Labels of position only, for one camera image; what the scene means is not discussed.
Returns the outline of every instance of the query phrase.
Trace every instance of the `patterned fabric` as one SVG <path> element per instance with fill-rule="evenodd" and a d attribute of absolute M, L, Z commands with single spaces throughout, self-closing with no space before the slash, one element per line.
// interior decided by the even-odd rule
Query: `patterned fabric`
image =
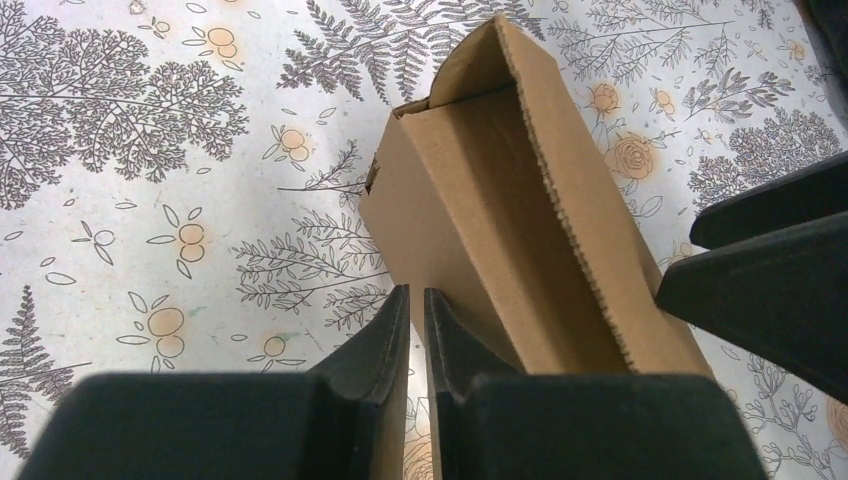
<path fill-rule="evenodd" d="M 560 62 L 663 268 L 699 210 L 848 142 L 785 0 L 0 0 L 0 475 L 82 377 L 303 371 L 359 330 L 385 119 L 495 12 Z M 843 405 L 695 335 L 773 477 L 848 478 Z M 417 338 L 410 366 L 423 480 Z"/>

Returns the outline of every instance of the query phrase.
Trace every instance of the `cardboard box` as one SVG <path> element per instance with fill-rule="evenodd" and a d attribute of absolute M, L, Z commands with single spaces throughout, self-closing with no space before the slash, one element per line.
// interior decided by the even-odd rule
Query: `cardboard box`
<path fill-rule="evenodd" d="M 392 112 L 360 211 L 419 334 L 436 287 L 529 373 L 711 375 L 654 305 L 660 272 L 557 63 L 503 16 Z"/>

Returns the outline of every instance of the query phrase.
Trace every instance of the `black object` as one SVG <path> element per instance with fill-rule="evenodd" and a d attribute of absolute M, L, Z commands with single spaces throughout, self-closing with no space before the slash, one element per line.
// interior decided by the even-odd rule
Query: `black object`
<path fill-rule="evenodd" d="M 665 311 L 848 403 L 848 154 L 707 208 Z"/>
<path fill-rule="evenodd" d="M 428 289 L 425 308 L 444 480 L 767 478 L 705 378 L 519 375 L 441 292 Z"/>
<path fill-rule="evenodd" d="M 408 352 L 398 286 L 309 374 L 93 377 L 56 410 L 20 479 L 400 478 Z"/>

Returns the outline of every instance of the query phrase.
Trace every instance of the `floral pattern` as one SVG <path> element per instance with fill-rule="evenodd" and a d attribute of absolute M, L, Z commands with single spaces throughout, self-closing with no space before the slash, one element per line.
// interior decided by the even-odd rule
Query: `floral pattern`
<path fill-rule="evenodd" d="M 123 5 L 0 0 L 0 479 L 84 376 L 303 371 L 365 325 L 392 286 L 357 214 L 385 119 L 496 12 L 559 62 L 661 268 L 700 253 L 700 210 L 848 138 L 791 2 Z M 694 333 L 772 478 L 848 478 L 844 405 Z M 411 351 L 404 473 L 423 480 Z"/>

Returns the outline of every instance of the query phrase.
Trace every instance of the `tablecloth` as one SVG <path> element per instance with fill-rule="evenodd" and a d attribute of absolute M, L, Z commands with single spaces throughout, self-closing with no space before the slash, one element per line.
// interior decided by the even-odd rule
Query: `tablecloth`
<path fill-rule="evenodd" d="M 495 12 L 560 63 L 663 268 L 700 209 L 848 143 L 785 0 L 0 0 L 0 476 L 86 376 L 304 371 L 359 330 L 391 288 L 356 213 L 387 114 Z M 848 477 L 845 407 L 695 334 L 771 476 Z"/>

